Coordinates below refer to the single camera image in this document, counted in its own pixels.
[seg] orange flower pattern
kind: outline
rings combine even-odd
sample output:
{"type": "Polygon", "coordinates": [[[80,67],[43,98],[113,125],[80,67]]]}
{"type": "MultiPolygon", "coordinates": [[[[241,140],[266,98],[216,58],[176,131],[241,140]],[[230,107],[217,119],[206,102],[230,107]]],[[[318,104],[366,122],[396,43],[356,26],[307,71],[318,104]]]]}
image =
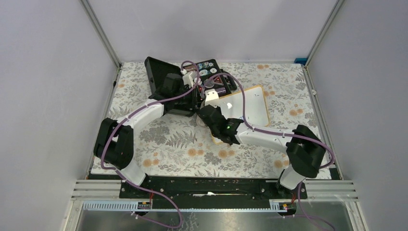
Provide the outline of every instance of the orange flower pattern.
{"type": "MultiPolygon", "coordinates": [[[[293,129],[307,125],[318,134],[303,70],[298,64],[221,64],[244,88],[262,85],[271,128],[293,129]]],[[[121,119],[150,95],[143,63],[124,63],[108,117],[121,119]]],[[[152,175],[277,178],[289,166],[287,155],[253,145],[216,145],[208,128],[196,123],[196,115],[167,114],[144,127],[134,137],[134,160],[152,175]]],[[[112,174],[94,159],[92,174],[112,174]]],[[[318,179],[330,178],[322,169],[318,179]]]]}

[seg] metal bar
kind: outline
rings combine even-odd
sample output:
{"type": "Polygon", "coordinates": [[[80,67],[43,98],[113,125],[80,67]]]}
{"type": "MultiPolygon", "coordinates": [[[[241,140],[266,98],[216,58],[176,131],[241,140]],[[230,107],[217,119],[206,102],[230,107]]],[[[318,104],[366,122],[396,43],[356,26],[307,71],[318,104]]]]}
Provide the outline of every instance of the metal bar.
{"type": "MultiPolygon", "coordinates": [[[[106,101],[105,109],[103,111],[103,118],[106,118],[108,116],[109,109],[111,108],[111,104],[112,104],[112,101],[113,101],[113,98],[114,98],[114,95],[115,95],[115,90],[116,90],[117,85],[118,85],[117,83],[119,81],[119,78],[120,78],[121,74],[122,74],[122,69],[119,67],[117,69],[115,78],[112,81],[112,88],[109,91],[109,97],[108,97],[108,100],[106,101]]],[[[87,172],[85,173],[85,177],[87,177],[89,175],[89,173],[91,172],[92,166],[93,166],[93,154],[90,155],[90,159],[89,159],[89,162],[88,162],[88,168],[87,168],[87,172]]]]}
{"type": "Polygon", "coordinates": [[[72,192],[72,197],[103,197],[103,196],[119,198],[119,190],[109,190],[109,191],[81,190],[81,191],[72,192]]]}
{"type": "Polygon", "coordinates": [[[360,201],[356,202],[356,206],[357,206],[358,214],[360,215],[360,219],[361,219],[361,222],[363,222],[363,226],[364,226],[365,230],[369,231],[369,227],[367,225],[366,218],[364,217],[363,210],[361,209],[360,201]]]}
{"type": "Polygon", "coordinates": [[[65,231],[75,231],[79,222],[79,217],[82,212],[83,201],[74,201],[69,214],[68,222],[65,227],[65,231]]]}
{"type": "Polygon", "coordinates": [[[102,44],[106,48],[106,51],[108,52],[109,56],[112,59],[112,62],[114,62],[115,66],[117,68],[120,68],[120,60],[117,57],[115,50],[113,49],[111,43],[109,42],[109,39],[107,38],[105,32],[102,29],[101,23],[99,22],[98,18],[96,17],[96,14],[94,10],[92,9],[90,3],[88,0],[79,0],[84,7],[85,12],[87,13],[93,27],[95,28],[96,33],[98,34],[99,38],[102,41],[102,44]]]}
{"type": "Polygon", "coordinates": [[[76,180],[77,184],[121,184],[121,180],[76,180]]]}
{"type": "Polygon", "coordinates": [[[368,231],[367,224],[365,224],[362,213],[358,208],[359,202],[345,202],[344,204],[346,205],[353,229],[357,231],[368,231]]]}
{"type": "Polygon", "coordinates": [[[75,185],[74,190],[80,190],[80,189],[113,189],[113,190],[119,190],[120,189],[120,184],[77,184],[75,185]]]}
{"type": "Polygon", "coordinates": [[[319,94],[317,94],[315,90],[315,86],[313,84],[313,79],[310,76],[310,72],[307,66],[304,67],[303,69],[304,75],[305,75],[305,80],[306,80],[306,85],[310,94],[310,99],[312,102],[313,110],[315,111],[315,114],[318,119],[318,124],[319,124],[319,131],[321,134],[322,140],[329,146],[331,149],[334,151],[334,157],[335,157],[335,163],[336,163],[336,168],[337,171],[339,172],[340,179],[344,179],[340,164],[337,159],[336,151],[333,145],[332,138],[330,137],[329,129],[327,127],[326,119],[324,118],[323,111],[321,110],[321,105],[319,101],[319,94]]]}
{"type": "Polygon", "coordinates": [[[68,225],[68,220],[69,220],[69,217],[71,215],[71,211],[72,211],[73,206],[74,206],[74,201],[69,201],[68,208],[66,209],[66,212],[65,212],[62,224],[61,224],[60,231],[66,230],[66,226],[68,225]]]}
{"type": "Polygon", "coordinates": [[[313,58],[313,55],[316,53],[317,48],[319,47],[321,41],[323,40],[324,36],[327,33],[327,30],[330,28],[330,25],[332,24],[333,20],[335,19],[336,15],[338,14],[339,10],[341,9],[341,6],[343,5],[343,3],[345,2],[345,0],[337,0],[337,2],[335,3],[335,5],[333,6],[333,9],[331,10],[329,17],[327,18],[323,28],[321,29],[315,43],[312,46],[312,49],[309,52],[309,55],[307,56],[307,62],[306,65],[309,65],[310,61],[313,58]]]}

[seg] table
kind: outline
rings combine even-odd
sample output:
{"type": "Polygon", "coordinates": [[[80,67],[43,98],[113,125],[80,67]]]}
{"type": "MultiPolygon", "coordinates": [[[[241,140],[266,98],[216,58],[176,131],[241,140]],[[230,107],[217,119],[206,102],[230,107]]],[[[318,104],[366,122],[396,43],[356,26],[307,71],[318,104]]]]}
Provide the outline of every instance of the table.
{"type": "MultiPolygon", "coordinates": [[[[308,126],[320,137],[317,118],[300,64],[220,63],[249,88],[262,85],[268,105],[269,127],[308,126]]],[[[143,63],[124,63],[108,116],[117,119],[138,108],[151,95],[143,63]]],[[[134,159],[148,175],[278,178],[289,158],[278,151],[253,145],[215,144],[209,128],[196,123],[197,115],[165,115],[150,123],[134,140],[134,159]]],[[[103,170],[95,157],[91,174],[103,170]]],[[[317,179],[331,179],[327,168],[317,179]]]]}

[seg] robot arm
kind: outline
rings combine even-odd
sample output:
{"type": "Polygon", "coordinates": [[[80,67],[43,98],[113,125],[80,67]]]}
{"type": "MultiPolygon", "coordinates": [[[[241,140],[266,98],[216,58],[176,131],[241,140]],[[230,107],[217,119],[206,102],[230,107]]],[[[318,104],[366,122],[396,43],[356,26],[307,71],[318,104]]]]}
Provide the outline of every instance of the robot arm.
{"type": "Polygon", "coordinates": [[[198,116],[210,127],[214,137],[230,145],[233,143],[258,145],[288,155],[291,164],[281,173],[278,180],[279,186],[293,190],[306,177],[315,178],[319,173],[326,150],[313,142],[290,137],[290,134],[297,134],[319,140],[306,126],[298,125],[294,130],[283,130],[251,125],[253,128],[266,131],[259,132],[247,127],[241,119],[226,119],[216,104],[205,103],[206,106],[200,110],[198,116]],[[267,134],[268,131],[284,135],[267,134]]]}
{"type": "MultiPolygon", "coordinates": [[[[173,95],[180,95],[180,91],[186,89],[191,83],[186,83],[181,76],[168,76],[169,82],[164,88],[150,96],[144,104],[150,104],[161,99],[171,98],[173,95]]],[[[291,164],[284,170],[277,183],[277,187],[293,190],[298,183],[307,178],[315,178],[319,172],[322,159],[326,150],[310,141],[305,141],[290,136],[276,136],[266,134],[265,132],[254,131],[248,128],[244,121],[236,118],[226,119],[219,107],[217,107],[217,95],[214,98],[206,97],[205,105],[198,112],[198,116],[210,128],[214,137],[223,142],[232,144],[253,144],[263,146],[286,153],[291,164]]],[[[115,138],[108,147],[105,155],[105,162],[116,167],[127,179],[134,184],[141,185],[146,174],[139,168],[133,160],[133,137],[138,135],[141,130],[150,122],[165,115],[167,111],[173,108],[175,102],[157,103],[141,109],[134,117],[129,119],[119,128],[115,138]]],[[[106,118],[102,121],[94,148],[94,154],[101,158],[104,146],[113,129],[118,126],[116,120],[106,118]]],[[[318,140],[318,138],[306,126],[298,125],[294,130],[281,130],[259,127],[263,131],[279,132],[283,134],[297,134],[318,140]]]]}

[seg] aluminum frame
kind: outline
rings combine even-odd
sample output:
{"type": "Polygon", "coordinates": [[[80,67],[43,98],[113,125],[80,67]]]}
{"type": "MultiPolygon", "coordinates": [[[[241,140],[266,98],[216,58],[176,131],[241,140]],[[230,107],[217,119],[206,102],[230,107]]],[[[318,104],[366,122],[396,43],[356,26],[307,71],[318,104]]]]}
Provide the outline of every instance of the aluminum frame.
{"type": "Polygon", "coordinates": [[[317,91],[315,90],[315,85],[313,84],[313,80],[310,77],[309,74],[309,70],[307,68],[307,66],[302,66],[303,68],[303,73],[305,76],[305,80],[306,80],[306,85],[307,85],[307,90],[309,91],[309,95],[310,95],[310,99],[312,102],[312,107],[313,110],[316,114],[316,117],[318,119],[318,128],[319,128],[319,132],[321,135],[321,139],[322,141],[327,144],[334,152],[334,157],[335,157],[335,164],[336,164],[336,168],[337,171],[339,173],[340,179],[343,180],[344,176],[342,173],[342,170],[340,168],[340,165],[338,163],[338,159],[337,159],[337,155],[336,155],[336,151],[333,145],[333,141],[330,137],[330,133],[329,133],[329,129],[327,127],[327,123],[326,123],[326,119],[324,118],[324,114],[323,111],[321,110],[321,106],[320,106],[320,101],[319,101],[319,95],[317,94],[317,91]]]}
{"type": "Polygon", "coordinates": [[[311,59],[316,53],[316,50],[319,48],[320,43],[322,42],[324,36],[326,35],[328,29],[332,25],[333,20],[336,18],[337,13],[340,11],[341,7],[343,6],[345,0],[337,0],[337,2],[334,4],[333,9],[331,10],[329,17],[327,18],[326,22],[323,25],[323,28],[321,29],[315,43],[312,46],[312,49],[310,50],[309,54],[307,55],[307,61],[305,66],[309,65],[311,59]]]}
{"type": "MultiPolygon", "coordinates": [[[[71,208],[69,216],[66,218],[64,231],[75,231],[79,223],[81,212],[87,209],[87,204],[97,203],[99,205],[110,204],[126,204],[137,201],[148,201],[145,199],[121,199],[119,193],[121,191],[121,180],[77,180],[71,197],[71,208]]],[[[306,180],[305,181],[308,199],[304,202],[338,202],[345,204],[350,221],[355,231],[368,231],[367,224],[361,212],[361,207],[358,201],[354,184],[350,180],[306,180]]],[[[288,202],[288,200],[270,200],[271,208],[276,206],[278,202],[288,202]]],[[[174,212],[175,209],[164,209],[163,212],[174,212]]],[[[200,209],[184,209],[185,212],[276,212],[275,210],[256,210],[256,209],[241,209],[241,210],[200,210],[200,209]]]]}
{"type": "Polygon", "coordinates": [[[93,28],[95,29],[96,33],[98,34],[99,38],[101,39],[101,42],[103,46],[105,47],[106,51],[108,52],[109,56],[112,59],[112,62],[114,62],[115,66],[117,68],[120,68],[121,62],[119,58],[116,55],[115,50],[113,49],[111,43],[109,42],[108,37],[106,36],[105,32],[102,29],[101,23],[99,22],[98,18],[96,17],[96,14],[94,10],[92,9],[92,6],[90,5],[88,0],[79,0],[81,2],[82,7],[84,8],[85,12],[87,13],[89,20],[92,23],[93,28]]]}

